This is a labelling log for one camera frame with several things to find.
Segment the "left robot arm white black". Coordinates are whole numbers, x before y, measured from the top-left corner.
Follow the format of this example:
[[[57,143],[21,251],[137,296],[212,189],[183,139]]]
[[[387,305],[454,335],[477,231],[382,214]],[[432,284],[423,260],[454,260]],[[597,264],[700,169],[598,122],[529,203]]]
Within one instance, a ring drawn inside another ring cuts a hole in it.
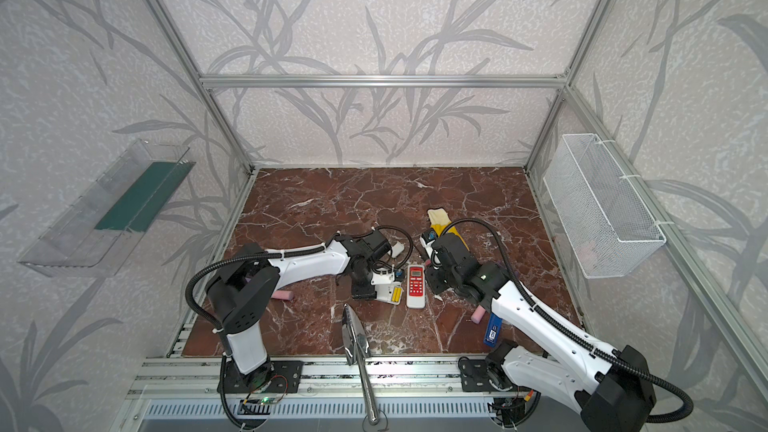
[[[347,275],[355,298],[373,299],[376,266],[391,253],[390,242],[376,229],[361,235],[336,233],[318,245],[294,249],[248,244],[233,257],[196,272],[184,298],[213,325],[225,355],[247,376],[269,360],[260,320],[274,292],[316,277]]]

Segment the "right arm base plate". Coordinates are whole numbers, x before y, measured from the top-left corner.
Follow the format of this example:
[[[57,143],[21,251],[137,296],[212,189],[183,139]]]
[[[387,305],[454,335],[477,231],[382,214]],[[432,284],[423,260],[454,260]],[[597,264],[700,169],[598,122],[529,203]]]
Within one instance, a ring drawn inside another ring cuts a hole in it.
[[[457,362],[461,390],[465,393],[488,393],[499,396],[523,398],[528,395],[537,397],[538,391],[532,391],[528,387],[511,385],[495,385],[491,381],[487,364],[484,359],[474,359],[461,356]]]

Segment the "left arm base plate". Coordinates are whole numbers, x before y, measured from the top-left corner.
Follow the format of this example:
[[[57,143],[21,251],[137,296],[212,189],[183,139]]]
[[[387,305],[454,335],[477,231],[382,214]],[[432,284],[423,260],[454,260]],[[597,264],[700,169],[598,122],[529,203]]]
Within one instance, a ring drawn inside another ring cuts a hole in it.
[[[304,363],[300,360],[267,361],[253,372],[242,374],[233,360],[226,362],[217,391],[225,394],[298,392]]]

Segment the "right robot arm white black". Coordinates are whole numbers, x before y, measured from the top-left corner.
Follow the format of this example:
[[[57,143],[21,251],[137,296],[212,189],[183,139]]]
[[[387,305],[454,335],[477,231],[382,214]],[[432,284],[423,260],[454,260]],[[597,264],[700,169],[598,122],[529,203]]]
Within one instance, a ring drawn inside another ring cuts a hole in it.
[[[591,431],[639,431],[647,423],[671,423],[691,415],[694,402],[674,384],[650,373],[635,348],[618,350],[575,326],[535,297],[508,265],[480,263],[458,235],[426,232],[428,284],[484,308],[522,331],[544,351],[513,343],[489,356],[500,388],[524,386],[575,411]]]

